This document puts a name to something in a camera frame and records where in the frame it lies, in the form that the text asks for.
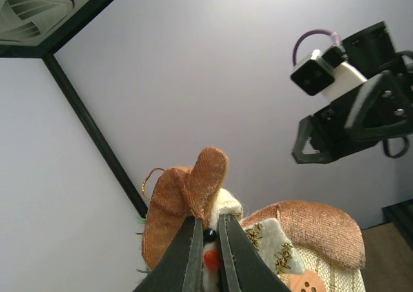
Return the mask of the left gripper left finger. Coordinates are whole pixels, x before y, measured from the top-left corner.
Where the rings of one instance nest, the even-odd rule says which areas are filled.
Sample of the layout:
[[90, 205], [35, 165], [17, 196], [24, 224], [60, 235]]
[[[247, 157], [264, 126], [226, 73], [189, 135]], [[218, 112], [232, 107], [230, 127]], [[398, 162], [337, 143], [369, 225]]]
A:
[[164, 256], [135, 292], [201, 291], [203, 224], [190, 216], [182, 223]]

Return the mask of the small green christmas tree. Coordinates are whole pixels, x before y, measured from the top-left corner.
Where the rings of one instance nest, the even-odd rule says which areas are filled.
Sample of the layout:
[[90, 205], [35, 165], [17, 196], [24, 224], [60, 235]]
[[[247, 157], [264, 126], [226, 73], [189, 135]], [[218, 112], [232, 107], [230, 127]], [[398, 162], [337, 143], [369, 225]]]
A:
[[[143, 239], [143, 234], [144, 234], [145, 224], [146, 224], [146, 216], [138, 217], [137, 220], [138, 220], [139, 225], [141, 226], [141, 230], [136, 232], [136, 235], [140, 236], [141, 239]], [[137, 268], [136, 271], [141, 274], [146, 274], [146, 275], [150, 274], [152, 270], [149, 268], [146, 262], [144, 263], [144, 265], [145, 265], [144, 267]]]

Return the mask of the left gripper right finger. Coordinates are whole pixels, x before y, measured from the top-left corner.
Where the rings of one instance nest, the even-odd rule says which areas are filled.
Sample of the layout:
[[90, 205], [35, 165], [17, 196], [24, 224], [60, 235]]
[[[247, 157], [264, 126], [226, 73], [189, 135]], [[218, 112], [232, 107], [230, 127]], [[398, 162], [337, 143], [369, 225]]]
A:
[[217, 245], [221, 261], [220, 291], [283, 292], [290, 289], [266, 266], [239, 222], [230, 214], [219, 216]]

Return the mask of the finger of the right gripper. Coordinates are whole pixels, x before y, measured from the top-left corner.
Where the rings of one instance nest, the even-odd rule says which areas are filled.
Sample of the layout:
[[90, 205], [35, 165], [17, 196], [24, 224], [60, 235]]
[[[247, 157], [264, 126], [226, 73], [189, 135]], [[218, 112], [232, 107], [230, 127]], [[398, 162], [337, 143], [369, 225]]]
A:
[[303, 118], [298, 125], [292, 156], [298, 164], [328, 164], [355, 153], [344, 130], [347, 113], [329, 110]]
[[403, 89], [403, 79], [386, 70], [364, 82], [344, 128], [354, 141], [412, 134], [412, 100]]

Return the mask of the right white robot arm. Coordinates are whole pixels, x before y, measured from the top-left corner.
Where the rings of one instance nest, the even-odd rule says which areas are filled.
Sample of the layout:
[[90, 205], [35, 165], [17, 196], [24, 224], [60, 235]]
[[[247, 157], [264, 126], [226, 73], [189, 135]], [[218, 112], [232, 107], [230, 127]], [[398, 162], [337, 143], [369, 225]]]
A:
[[387, 25], [376, 23], [326, 50], [294, 58], [291, 80], [328, 105], [299, 122], [292, 155], [298, 164], [328, 164], [382, 144], [389, 158], [404, 156], [412, 134], [412, 65], [396, 51]]

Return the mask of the gingerbread figure ornament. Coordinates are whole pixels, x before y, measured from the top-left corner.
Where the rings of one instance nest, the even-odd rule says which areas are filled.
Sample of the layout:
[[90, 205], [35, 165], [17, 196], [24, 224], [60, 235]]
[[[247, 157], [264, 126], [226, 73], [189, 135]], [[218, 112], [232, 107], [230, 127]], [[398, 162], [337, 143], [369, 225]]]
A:
[[323, 203], [287, 200], [248, 217], [223, 188], [228, 157], [203, 149], [191, 167], [162, 170], [154, 186], [142, 238], [142, 256], [154, 269], [188, 216], [203, 223], [203, 288], [217, 291], [217, 225], [230, 214], [266, 266], [293, 291], [364, 291], [365, 245], [356, 221]]

